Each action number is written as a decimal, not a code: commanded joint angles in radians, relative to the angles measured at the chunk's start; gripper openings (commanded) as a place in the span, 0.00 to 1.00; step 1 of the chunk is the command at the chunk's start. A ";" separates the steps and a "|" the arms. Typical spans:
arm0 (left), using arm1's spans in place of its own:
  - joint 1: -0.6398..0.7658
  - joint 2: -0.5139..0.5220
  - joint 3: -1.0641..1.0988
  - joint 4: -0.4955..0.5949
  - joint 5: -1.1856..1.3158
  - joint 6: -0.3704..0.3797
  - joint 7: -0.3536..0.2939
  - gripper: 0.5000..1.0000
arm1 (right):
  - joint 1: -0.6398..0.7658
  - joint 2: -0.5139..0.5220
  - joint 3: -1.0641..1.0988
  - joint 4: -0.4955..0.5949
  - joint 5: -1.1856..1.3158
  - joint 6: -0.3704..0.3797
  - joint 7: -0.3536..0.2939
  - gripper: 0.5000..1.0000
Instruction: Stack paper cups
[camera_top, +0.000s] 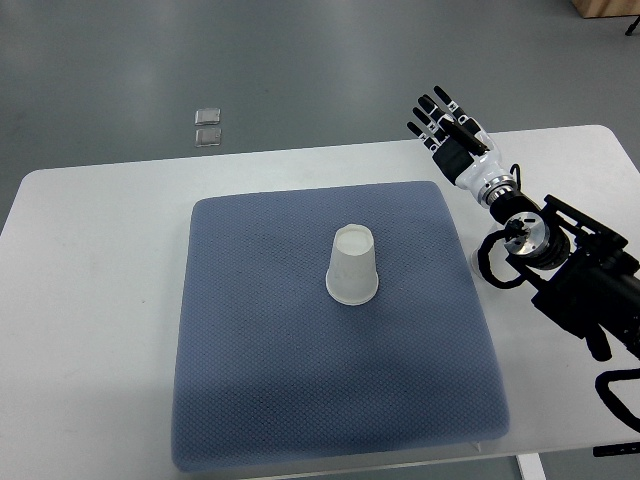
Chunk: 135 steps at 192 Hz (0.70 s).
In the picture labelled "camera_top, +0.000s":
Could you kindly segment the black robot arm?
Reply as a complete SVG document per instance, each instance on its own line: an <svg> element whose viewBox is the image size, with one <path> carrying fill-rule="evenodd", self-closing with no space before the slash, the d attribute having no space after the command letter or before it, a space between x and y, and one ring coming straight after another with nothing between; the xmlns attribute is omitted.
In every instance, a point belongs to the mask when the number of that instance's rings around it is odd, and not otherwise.
<svg viewBox="0 0 640 480"><path fill-rule="evenodd" d="M638 355L639 262L626 239L552 195L538 206L522 191L519 166L503 167L490 135L441 87L413 113L407 126L444 177L500 227L479 247L480 276L503 290L531 284L533 305L596 360L610 359L609 336Z"/></svg>

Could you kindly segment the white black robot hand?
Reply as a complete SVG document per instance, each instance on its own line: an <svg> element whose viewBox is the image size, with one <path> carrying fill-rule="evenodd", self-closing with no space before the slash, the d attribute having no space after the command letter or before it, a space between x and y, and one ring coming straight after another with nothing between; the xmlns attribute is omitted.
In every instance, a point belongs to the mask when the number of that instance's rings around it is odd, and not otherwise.
<svg viewBox="0 0 640 480"><path fill-rule="evenodd" d="M445 178L476 199L496 199L511 192L512 174L501 164L501 153L493 139L439 85L433 90L453 117L431 97L422 95L418 103L425 113L418 107L412 112L429 133L412 121L407 128L431 150Z"/></svg>

